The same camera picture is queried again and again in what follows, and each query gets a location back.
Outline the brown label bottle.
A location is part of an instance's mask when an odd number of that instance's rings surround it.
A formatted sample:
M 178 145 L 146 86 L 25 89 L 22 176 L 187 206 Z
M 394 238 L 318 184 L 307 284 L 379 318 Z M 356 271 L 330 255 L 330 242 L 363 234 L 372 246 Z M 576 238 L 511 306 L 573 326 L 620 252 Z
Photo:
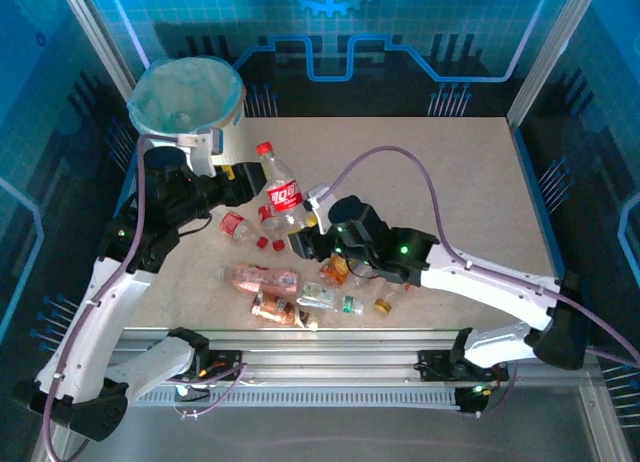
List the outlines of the brown label bottle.
M 288 300 L 263 292 L 258 292 L 251 305 L 253 316 L 291 328 L 316 331 L 317 318 Z

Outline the aluminium mounting rail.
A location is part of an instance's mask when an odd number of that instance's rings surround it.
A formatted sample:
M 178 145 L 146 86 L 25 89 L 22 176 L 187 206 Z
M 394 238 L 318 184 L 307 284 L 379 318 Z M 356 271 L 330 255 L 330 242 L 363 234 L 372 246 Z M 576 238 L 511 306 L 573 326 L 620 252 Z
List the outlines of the aluminium mounting rail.
M 125 329 L 111 364 L 128 361 L 159 343 L 164 329 Z M 296 329 L 201 331 L 214 350 L 239 350 L 249 365 L 245 380 L 266 386 L 417 386 L 420 350 L 451 349 L 456 331 L 417 329 Z M 602 382 L 595 356 L 579 371 L 534 359 L 518 363 L 517 387 L 580 387 Z

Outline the clear bottle red beige label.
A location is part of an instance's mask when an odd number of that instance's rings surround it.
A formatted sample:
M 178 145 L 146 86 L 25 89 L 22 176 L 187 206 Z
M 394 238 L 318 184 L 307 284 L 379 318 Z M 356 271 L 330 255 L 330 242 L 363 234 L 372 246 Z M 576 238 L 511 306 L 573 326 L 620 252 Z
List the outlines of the clear bottle red beige label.
M 390 314 L 394 307 L 406 298 L 410 289 L 411 285 L 408 283 L 385 281 L 376 296 L 374 308 L 385 315 Z

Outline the large clear bottle red label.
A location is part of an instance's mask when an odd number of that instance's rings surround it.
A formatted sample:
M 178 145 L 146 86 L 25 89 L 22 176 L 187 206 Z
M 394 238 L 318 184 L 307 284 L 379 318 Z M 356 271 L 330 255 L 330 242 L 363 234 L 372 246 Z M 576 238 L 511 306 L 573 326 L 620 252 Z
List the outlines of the large clear bottle red label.
M 275 154 L 272 143 L 260 143 L 257 155 L 266 176 L 265 190 L 269 202 L 289 232 L 306 227 L 307 212 L 303 205 L 303 194 L 292 170 Z

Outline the orange juice label bottle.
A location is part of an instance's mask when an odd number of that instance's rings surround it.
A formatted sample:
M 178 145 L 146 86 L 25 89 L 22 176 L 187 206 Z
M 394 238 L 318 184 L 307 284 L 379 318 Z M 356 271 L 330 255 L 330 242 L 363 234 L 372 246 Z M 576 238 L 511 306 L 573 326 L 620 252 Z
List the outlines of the orange juice label bottle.
M 320 268 L 319 275 L 325 284 L 341 287 L 348 279 L 354 264 L 340 254 L 333 254 Z

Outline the white trash bin with liner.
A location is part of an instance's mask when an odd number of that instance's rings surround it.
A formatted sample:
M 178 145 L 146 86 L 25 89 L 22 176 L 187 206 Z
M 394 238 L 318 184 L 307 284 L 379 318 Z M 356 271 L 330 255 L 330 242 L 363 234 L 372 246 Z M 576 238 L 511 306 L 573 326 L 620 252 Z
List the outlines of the white trash bin with liner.
M 244 98 L 243 81 L 229 63 L 217 57 L 184 57 L 152 63 L 127 109 L 138 132 L 172 136 L 225 126 Z

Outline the black controller box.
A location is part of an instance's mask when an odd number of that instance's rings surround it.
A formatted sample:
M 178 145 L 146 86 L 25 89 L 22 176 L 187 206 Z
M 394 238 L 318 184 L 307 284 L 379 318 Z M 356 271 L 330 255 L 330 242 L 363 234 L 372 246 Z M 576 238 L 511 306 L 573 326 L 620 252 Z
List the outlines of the black controller box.
M 454 389 L 458 412 L 466 418 L 493 415 L 500 407 L 503 387 L 498 383 L 478 383 Z

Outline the pink drink bottle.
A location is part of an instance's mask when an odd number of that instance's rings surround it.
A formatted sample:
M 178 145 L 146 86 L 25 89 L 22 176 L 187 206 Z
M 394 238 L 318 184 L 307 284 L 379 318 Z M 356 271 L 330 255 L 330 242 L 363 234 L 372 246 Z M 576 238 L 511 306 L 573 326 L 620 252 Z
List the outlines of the pink drink bottle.
M 230 283 L 241 292 L 262 292 L 279 297 L 295 296 L 301 283 L 301 276 L 296 271 L 248 263 L 219 268 L 217 275 L 221 281 Z

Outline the small clear bottle red label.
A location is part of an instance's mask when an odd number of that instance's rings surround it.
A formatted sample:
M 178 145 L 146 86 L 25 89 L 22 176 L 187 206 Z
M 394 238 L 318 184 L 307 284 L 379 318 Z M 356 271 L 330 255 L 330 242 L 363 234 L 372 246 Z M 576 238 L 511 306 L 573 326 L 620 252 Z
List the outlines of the small clear bottle red label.
M 222 217 L 219 229 L 236 243 L 250 244 L 259 249 L 265 249 L 269 243 L 248 219 L 235 211 L 229 211 Z
M 281 218 L 276 213 L 271 203 L 266 203 L 258 208 L 260 225 L 267 237 L 271 240 L 271 245 L 276 252 L 281 252 L 286 248 L 284 241 L 284 226 Z

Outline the aluminium frame post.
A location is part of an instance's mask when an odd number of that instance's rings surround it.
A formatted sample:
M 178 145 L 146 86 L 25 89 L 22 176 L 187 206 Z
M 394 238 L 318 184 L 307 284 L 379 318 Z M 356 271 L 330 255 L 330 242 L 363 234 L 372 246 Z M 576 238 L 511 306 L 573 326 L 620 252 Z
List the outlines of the aluminium frame post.
M 566 1 L 507 113 L 510 129 L 524 121 L 592 1 Z
M 121 98 L 127 103 L 137 80 L 95 0 L 65 1 Z

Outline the clear bottle green white label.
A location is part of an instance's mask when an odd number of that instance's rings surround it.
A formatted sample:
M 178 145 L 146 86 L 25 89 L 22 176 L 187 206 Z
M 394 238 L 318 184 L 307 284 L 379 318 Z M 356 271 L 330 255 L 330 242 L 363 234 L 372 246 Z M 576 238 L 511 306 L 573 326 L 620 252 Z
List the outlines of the clear bottle green white label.
M 362 316 L 364 313 L 364 302 L 357 297 L 313 282 L 302 284 L 296 302 L 303 307 L 332 310 L 341 314 Z

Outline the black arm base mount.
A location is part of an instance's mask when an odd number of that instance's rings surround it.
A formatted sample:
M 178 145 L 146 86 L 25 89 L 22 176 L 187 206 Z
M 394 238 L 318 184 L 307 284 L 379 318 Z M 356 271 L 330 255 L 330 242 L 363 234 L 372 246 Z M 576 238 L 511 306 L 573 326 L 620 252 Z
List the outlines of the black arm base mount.
M 507 382 L 508 369 L 481 368 L 464 358 L 453 359 L 447 350 L 421 350 L 413 365 L 423 382 Z
M 242 362 L 240 350 L 210 350 L 203 359 L 198 377 L 204 380 L 221 376 L 222 380 L 232 380 Z

